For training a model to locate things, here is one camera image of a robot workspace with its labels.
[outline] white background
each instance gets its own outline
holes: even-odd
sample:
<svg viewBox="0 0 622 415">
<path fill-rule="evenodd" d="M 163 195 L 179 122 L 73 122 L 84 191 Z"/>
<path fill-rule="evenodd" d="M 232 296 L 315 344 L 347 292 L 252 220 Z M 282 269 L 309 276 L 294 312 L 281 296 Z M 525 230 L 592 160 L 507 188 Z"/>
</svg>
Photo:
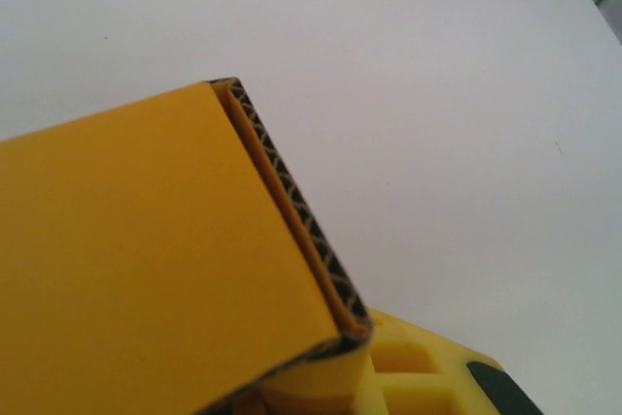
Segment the white background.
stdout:
<svg viewBox="0 0 622 415">
<path fill-rule="evenodd" d="M 237 75 L 369 305 L 495 357 L 549 415 L 619 413 L 622 49 L 590 0 L 0 15 L 0 138 Z"/>
</svg>

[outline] white surface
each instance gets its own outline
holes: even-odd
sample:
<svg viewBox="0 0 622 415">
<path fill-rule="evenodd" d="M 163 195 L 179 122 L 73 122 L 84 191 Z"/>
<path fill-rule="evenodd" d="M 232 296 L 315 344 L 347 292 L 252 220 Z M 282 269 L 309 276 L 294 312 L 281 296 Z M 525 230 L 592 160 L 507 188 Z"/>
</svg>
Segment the white surface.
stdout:
<svg viewBox="0 0 622 415">
<path fill-rule="evenodd" d="M 494 356 L 548 415 L 619 413 L 622 48 L 590 0 L 0 15 L 0 138 L 237 75 L 369 305 Z"/>
</svg>

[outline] black rubber part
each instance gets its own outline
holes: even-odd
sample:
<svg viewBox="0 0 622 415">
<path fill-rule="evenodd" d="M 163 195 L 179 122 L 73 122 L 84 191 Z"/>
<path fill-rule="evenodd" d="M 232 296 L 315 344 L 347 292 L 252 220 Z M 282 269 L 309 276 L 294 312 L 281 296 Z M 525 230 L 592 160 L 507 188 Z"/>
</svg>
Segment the black rubber part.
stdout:
<svg viewBox="0 0 622 415">
<path fill-rule="evenodd" d="M 466 367 L 501 415 L 543 415 L 505 371 L 482 362 Z"/>
</svg>

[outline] corrugated cardboard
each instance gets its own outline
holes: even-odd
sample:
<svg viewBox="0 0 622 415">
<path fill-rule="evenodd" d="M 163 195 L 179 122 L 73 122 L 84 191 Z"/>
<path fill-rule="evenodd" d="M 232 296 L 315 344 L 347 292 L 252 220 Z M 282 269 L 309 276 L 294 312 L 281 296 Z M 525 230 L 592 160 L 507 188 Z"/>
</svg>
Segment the corrugated cardboard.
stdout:
<svg viewBox="0 0 622 415">
<path fill-rule="evenodd" d="M 16 414 L 215 413 L 254 388 L 330 411 L 371 332 L 234 79 L 0 143 L 0 322 Z M 270 379 L 334 358 L 342 388 Z"/>
</svg>

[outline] yellow cardboard box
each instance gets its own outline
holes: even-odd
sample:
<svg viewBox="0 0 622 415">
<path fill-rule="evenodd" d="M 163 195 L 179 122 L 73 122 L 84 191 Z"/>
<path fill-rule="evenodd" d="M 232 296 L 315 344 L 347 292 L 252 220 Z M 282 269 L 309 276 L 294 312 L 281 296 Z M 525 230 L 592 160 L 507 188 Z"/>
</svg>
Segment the yellow cardboard box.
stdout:
<svg viewBox="0 0 622 415">
<path fill-rule="evenodd" d="M 339 412 L 371 334 L 234 79 L 0 143 L 0 323 L 7 414 Z"/>
</svg>

